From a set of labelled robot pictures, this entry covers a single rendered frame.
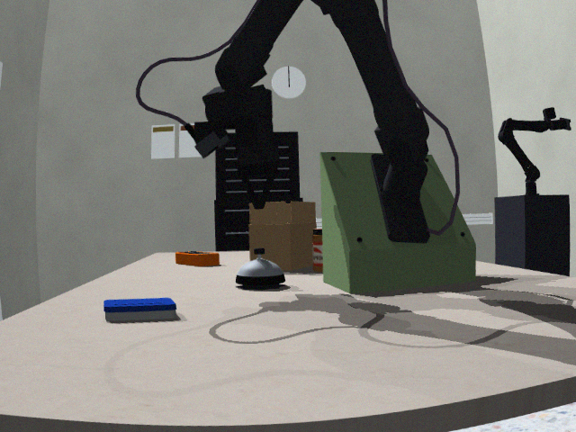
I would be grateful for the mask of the brown cardboard box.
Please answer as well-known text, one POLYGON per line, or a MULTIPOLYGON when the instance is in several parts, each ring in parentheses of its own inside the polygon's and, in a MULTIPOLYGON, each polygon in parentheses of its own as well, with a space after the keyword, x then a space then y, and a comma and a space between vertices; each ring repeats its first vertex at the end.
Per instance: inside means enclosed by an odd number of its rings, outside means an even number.
POLYGON ((315 202, 266 202, 264 209, 249 204, 249 254, 264 248, 264 260, 282 271, 312 266, 312 235, 317 228, 315 202))

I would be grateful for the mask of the orange multimeter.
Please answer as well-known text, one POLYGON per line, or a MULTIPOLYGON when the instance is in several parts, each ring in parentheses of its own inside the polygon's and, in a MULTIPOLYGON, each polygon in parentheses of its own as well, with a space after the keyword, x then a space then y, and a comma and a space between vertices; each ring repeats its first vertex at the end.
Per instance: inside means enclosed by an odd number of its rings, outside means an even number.
POLYGON ((196 251, 190 251, 189 253, 177 252, 175 253, 175 263, 188 266, 218 266, 220 264, 220 254, 196 251))

